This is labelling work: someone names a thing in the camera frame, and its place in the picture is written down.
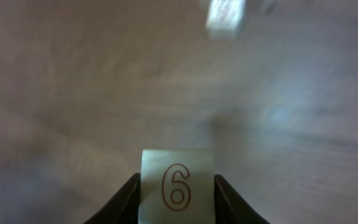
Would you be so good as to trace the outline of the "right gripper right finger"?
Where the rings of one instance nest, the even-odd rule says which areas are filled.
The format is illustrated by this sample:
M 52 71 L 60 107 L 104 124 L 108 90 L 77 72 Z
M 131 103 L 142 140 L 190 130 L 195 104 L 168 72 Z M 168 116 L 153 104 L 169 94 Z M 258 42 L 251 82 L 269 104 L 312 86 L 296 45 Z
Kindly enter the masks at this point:
M 221 175 L 214 175 L 216 224 L 269 224 Z

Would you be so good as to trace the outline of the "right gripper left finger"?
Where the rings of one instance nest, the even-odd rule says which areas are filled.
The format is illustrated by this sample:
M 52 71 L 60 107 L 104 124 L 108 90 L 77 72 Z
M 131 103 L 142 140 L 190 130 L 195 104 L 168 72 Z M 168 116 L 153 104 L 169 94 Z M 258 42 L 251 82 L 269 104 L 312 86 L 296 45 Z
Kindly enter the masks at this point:
M 138 224 L 140 173 L 129 180 L 84 224 Z

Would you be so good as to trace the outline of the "white block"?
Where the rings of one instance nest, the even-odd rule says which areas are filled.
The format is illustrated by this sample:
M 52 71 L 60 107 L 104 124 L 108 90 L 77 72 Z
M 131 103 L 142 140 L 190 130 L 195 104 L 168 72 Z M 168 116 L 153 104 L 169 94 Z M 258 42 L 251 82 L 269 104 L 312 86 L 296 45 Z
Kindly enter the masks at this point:
M 234 39 L 245 16 L 246 0 L 211 0 L 205 29 L 211 39 Z
M 214 224 L 215 221 L 212 153 L 142 151 L 140 224 Z

